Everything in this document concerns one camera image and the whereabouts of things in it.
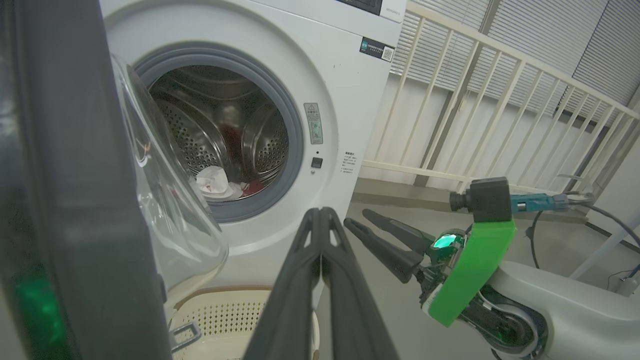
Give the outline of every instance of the blue connector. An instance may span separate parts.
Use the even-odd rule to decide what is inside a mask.
[[[569,199],[566,194],[559,193],[549,196],[545,193],[532,193],[526,195],[511,196],[511,212],[536,213],[538,211],[567,211]]]

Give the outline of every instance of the white cloth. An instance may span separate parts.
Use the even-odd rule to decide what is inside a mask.
[[[196,175],[196,184],[207,200],[230,201],[242,196],[239,184],[230,183],[225,169],[211,166],[202,169]]]

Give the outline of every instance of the washing machine door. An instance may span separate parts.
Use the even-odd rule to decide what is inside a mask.
[[[0,323],[26,350],[8,358],[170,359],[163,304],[227,244],[98,3],[0,7]]]

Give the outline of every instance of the qr code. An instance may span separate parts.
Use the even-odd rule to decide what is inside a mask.
[[[391,62],[391,59],[394,57],[394,50],[392,47],[385,46],[385,50],[382,52],[382,60],[387,60]]]

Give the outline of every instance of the green bracket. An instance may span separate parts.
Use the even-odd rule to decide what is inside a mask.
[[[451,326],[498,269],[515,233],[513,219],[475,223],[458,262],[435,295],[429,315],[442,325]]]

